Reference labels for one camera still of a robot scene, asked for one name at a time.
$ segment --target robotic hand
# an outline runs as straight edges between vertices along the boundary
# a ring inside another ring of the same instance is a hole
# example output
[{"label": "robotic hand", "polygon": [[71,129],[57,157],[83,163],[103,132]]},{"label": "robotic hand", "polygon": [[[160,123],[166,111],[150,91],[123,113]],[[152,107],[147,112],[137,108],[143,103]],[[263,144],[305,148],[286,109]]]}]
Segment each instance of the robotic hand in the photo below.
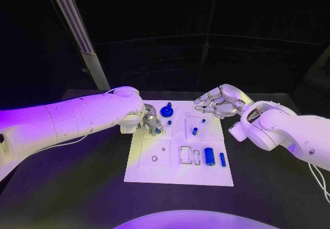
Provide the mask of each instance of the robotic hand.
[{"label": "robotic hand", "polygon": [[195,109],[224,119],[241,115],[241,122],[230,128],[238,141],[250,138],[257,146],[271,151],[283,145],[293,155],[330,171],[330,120],[315,116],[297,116],[286,106],[254,102],[233,85],[224,84],[205,93]]},{"label": "robotic hand", "polygon": [[142,127],[163,129],[156,109],[143,104],[133,87],[117,88],[114,94],[0,111],[0,181],[29,155],[117,124],[123,134]]}]

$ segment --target blue object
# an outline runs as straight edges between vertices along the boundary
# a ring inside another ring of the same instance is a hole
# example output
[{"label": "blue object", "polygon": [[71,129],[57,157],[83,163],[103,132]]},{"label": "blue object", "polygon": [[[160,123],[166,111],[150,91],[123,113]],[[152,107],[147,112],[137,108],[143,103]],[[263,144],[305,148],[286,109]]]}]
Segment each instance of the blue object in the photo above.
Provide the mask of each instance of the blue object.
[{"label": "blue object", "polygon": [[198,134],[198,127],[195,127],[195,130],[194,130],[194,135]]},{"label": "blue object", "polygon": [[168,106],[165,106],[160,110],[160,114],[163,117],[169,118],[173,115],[173,108],[172,103],[168,103]]},{"label": "blue object", "polygon": [[222,167],[225,167],[225,154],[221,153]]},{"label": "blue object", "polygon": [[215,165],[215,154],[212,148],[205,148],[205,161],[208,166]]}]

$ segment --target table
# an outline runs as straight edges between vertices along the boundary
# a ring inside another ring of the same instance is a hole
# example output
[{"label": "table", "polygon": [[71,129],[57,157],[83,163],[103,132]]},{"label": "table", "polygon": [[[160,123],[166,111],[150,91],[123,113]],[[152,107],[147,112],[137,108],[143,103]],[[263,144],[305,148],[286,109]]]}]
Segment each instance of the table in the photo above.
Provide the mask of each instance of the table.
[{"label": "table", "polygon": [[[68,90],[64,99],[100,91]],[[142,92],[146,100],[195,100],[202,93]],[[248,94],[299,110],[287,94]],[[234,187],[126,183],[132,135],[116,126],[80,143],[32,155],[0,195],[0,228],[113,228],[160,211],[230,213],[279,228],[329,228],[330,205],[307,163],[279,146],[271,152],[228,132],[222,120]]]}]

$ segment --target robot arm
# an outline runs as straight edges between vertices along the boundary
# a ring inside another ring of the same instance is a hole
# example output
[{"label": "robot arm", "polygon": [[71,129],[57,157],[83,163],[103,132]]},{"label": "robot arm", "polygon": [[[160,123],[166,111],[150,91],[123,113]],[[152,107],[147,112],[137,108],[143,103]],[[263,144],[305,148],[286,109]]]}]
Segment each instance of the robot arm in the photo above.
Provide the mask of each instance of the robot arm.
[{"label": "robot arm", "polygon": [[122,87],[60,103],[0,111],[0,181],[18,164],[47,147],[116,125],[123,134],[162,129],[156,110],[139,90]]},{"label": "robot arm", "polygon": [[283,105],[254,102],[234,86],[224,84],[195,100],[205,102],[195,109],[217,117],[241,115],[241,121],[230,128],[238,141],[250,138],[257,146],[271,151],[283,145],[294,156],[330,171],[330,120],[315,116],[297,116]]}]

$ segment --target cable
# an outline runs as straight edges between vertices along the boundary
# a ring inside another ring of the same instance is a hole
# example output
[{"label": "cable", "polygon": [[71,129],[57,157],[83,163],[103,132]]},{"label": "cable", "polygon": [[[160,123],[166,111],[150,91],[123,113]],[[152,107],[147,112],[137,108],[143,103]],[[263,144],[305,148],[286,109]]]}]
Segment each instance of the cable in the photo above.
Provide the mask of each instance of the cable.
[{"label": "cable", "polygon": [[315,178],[316,178],[316,180],[318,180],[318,182],[319,182],[319,185],[320,185],[320,187],[322,187],[322,189],[323,189],[323,191],[325,191],[326,200],[328,200],[328,202],[330,203],[330,200],[329,200],[330,194],[329,194],[329,192],[328,192],[328,184],[326,184],[326,181],[325,181],[325,177],[323,177],[323,175],[322,175],[322,171],[320,171],[319,168],[315,166],[315,168],[316,168],[316,170],[318,170],[318,172],[319,172],[319,174],[320,174],[320,176],[322,176],[323,185],[322,185],[320,180],[319,180],[319,178],[318,178],[318,176],[316,176],[316,174],[315,174],[315,171],[313,171],[313,169],[312,169],[312,164],[310,164],[310,163],[309,163],[309,167],[310,167],[312,173],[313,173],[313,175],[315,175]]},{"label": "cable", "polygon": [[47,150],[47,149],[50,149],[50,148],[54,148],[54,147],[58,147],[58,146],[65,146],[65,145],[71,145],[71,144],[74,144],[74,143],[77,143],[77,142],[80,142],[86,137],[87,137],[88,135],[86,135],[78,141],[75,141],[75,142],[70,142],[70,143],[65,143],[65,144],[61,144],[61,145],[54,145],[54,146],[50,146],[50,147],[47,147],[47,148],[44,148],[44,149],[41,149],[41,150],[38,150],[37,151],[37,153],[39,153],[41,151],[44,151],[44,150]]},{"label": "cable", "polygon": [[107,93],[110,93],[110,92],[113,92],[116,89],[117,89],[117,88],[114,88],[114,89],[109,90],[109,91],[106,92],[106,94],[107,94]]}]

